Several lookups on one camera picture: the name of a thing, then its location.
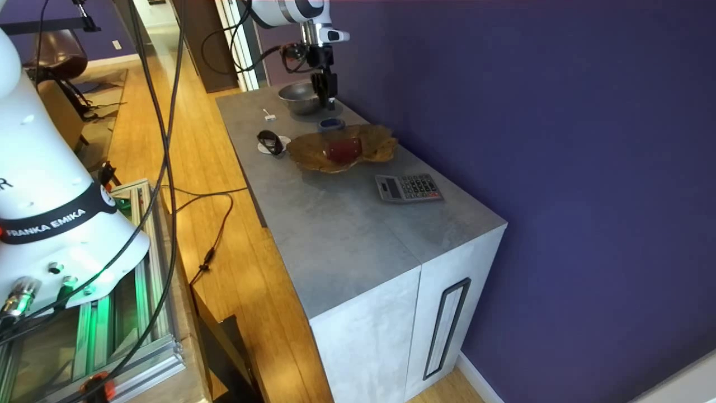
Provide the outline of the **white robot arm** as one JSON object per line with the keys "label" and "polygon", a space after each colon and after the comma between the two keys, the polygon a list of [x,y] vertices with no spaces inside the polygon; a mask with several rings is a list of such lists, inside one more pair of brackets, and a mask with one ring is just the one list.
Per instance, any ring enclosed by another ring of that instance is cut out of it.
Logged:
{"label": "white robot arm", "polygon": [[106,298],[151,241],[61,138],[0,32],[0,300],[5,319]]}

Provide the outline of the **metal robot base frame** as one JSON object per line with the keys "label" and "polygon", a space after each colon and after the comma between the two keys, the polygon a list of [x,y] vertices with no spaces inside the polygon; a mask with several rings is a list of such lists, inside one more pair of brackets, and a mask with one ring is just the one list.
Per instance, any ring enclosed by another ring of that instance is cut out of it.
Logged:
{"label": "metal robot base frame", "polygon": [[159,387],[188,369],[159,196],[135,181],[115,198],[151,237],[149,254],[109,297],[37,319],[2,342],[0,403],[62,403],[97,384],[109,403],[159,403]]}

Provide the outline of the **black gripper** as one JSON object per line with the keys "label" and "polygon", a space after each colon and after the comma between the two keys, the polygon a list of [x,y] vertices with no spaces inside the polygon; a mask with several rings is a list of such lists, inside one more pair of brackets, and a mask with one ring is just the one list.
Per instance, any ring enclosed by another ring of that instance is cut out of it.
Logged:
{"label": "black gripper", "polygon": [[313,67],[311,83],[319,107],[335,107],[338,74],[333,73],[333,47],[347,40],[349,33],[330,22],[309,22],[302,28],[302,46],[306,47],[306,60]]}

